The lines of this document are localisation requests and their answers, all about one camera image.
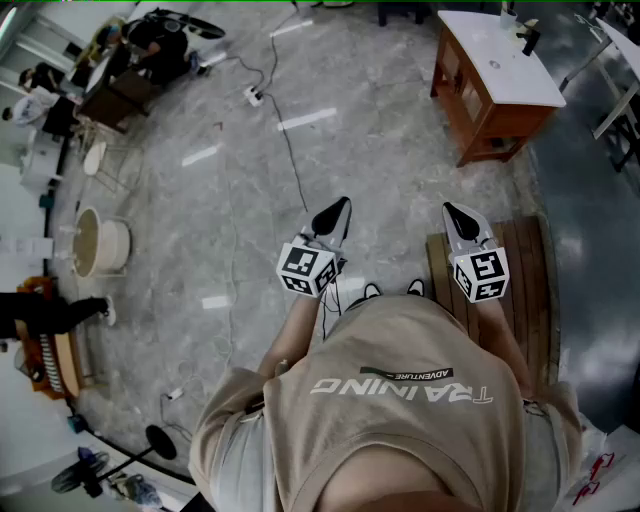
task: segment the desk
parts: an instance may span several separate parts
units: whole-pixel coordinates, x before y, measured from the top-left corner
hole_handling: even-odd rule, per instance
[[[439,11],[444,27],[431,96],[439,97],[462,156],[508,161],[566,102],[540,59],[500,28],[500,16]]]
[[[611,91],[618,102],[616,103],[616,106],[613,107],[613,110],[607,118],[593,131],[593,137],[595,139],[599,138],[611,123],[613,123],[613,121],[615,121],[615,119],[622,114],[624,110],[626,110],[631,98],[633,98],[633,95],[638,92],[638,89],[640,89],[640,48],[601,19],[596,18],[596,21],[600,25],[600,28],[604,30],[605,35],[602,38],[602,41],[580,65],[566,76],[560,85],[560,90],[564,91],[569,82],[582,72],[582,70],[584,70],[584,68],[586,68],[591,62],[596,60],[611,43],[615,44],[618,50],[620,50],[622,57],[631,67],[636,79],[633,84],[631,84],[631,87],[629,87],[629,90],[625,94],[621,94],[613,83],[613,80],[611,80],[611,77],[609,77],[607,72],[604,70],[604,66],[600,66],[600,71],[603,73],[605,80],[607,80],[607,84],[611,88]]]
[[[149,114],[144,104],[151,98],[153,86],[136,71],[124,68],[131,54],[123,46],[105,57],[89,78],[87,93],[78,113],[120,133],[125,130],[118,124],[133,112]]]

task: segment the extension cord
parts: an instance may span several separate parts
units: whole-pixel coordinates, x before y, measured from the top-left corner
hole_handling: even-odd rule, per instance
[[[258,98],[255,87],[249,87],[248,89],[245,89],[244,97],[247,98],[249,100],[249,103],[251,103],[251,105],[254,107],[259,107],[264,103],[264,98]]]

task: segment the shoe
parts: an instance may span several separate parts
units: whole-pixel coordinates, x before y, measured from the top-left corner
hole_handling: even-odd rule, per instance
[[[380,288],[378,288],[375,284],[369,283],[364,287],[364,298],[370,299],[371,297],[378,297],[382,295]]]
[[[107,325],[113,327],[116,324],[116,308],[113,306],[111,295],[105,295],[104,300],[107,301],[107,310],[102,313],[102,316],[107,321]]]
[[[200,69],[200,58],[198,52],[191,52],[189,54],[189,65],[191,66],[191,73],[196,73]]]
[[[407,289],[407,295],[417,295],[418,297],[424,297],[424,283],[422,279],[414,279],[409,288]]]

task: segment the wooden board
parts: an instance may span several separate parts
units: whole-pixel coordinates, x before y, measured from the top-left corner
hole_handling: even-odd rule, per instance
[[[522,275],[522,259],[518,249],[516,227],[513,222],[506,222],[502,226],[504,233],[504,248],[509,262],[509,288],[513,300],[513,335],[516,337],[522,355],[527,357],[527,302],[524,294],[524,276]]]
[[[427,254],[431,265],[431,280],[435,288],[437,302],[449,313],[453,314],[449,270],[444,255],[443,235],[427,237]]]
[[[538,219],[526,217],[494,224],[491,228],[498,244],[507,253],[511,274],[500,302],[538,387],[539,383],[546,384],[549,381],[549,330],[552,324]],[[469,337],[478,343],[480,332],[477,310],[466,300],[453,280],[447,261],[450,249],[446,235],[429,235],[426,245],[436,302],[453,314],[467,328]]]

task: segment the marble floor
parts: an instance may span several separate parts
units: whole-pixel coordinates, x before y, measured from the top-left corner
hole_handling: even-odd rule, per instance
[[[309,209],[341,195],[353,202],[343,245],[349,262],[338,284],[343,308],[369,281],[398,292],[416,277],[429,280],[424,244],[443,230],[446,200],[490,221],[543,214],[526,151],[508,164],[456,168],[446,116],[429,97],[434,16],[422,26],[393,16],[380,28],[375,5],[305,9],[313,25],[274,38],[278,66],[268,91],[285,120],[336,109],[288,133]],[[294,12],[286,3],[220,3],[193,14],[227,31],[220,51],[268,77],[269,34]],[[274,268],[305,212],[274,105],[265,98],[254,108],[243,96],[259,80],[227,60],[208,76],[172,84],[151,115],[132,120],[117,139],[141,149],[111,162],[131,192],[109,192],[68,157],[52,215],[56,250],[70,243],[58,226],[88,205],[128,219],[132,232],[124,278],[78,280],[68,261],[53,264],[68,299],[114,298],[115,327],[96,320],[78,329],[101,385],[84,390],[77,405],[96,431],[131,451],[145,445],[144,427],[161,421],[161,394],[176,388],[184,396],[164,405],[165,419],[192,429],[225,365],[255,368],[293,301]],[[215,154],[183,166],[212,146]],[[217,307],[204,309],[210,297]],[[327,314],[327,327],[335,318]],[[178,458],[156,461],[186,474],[188,443],[170,434]]]

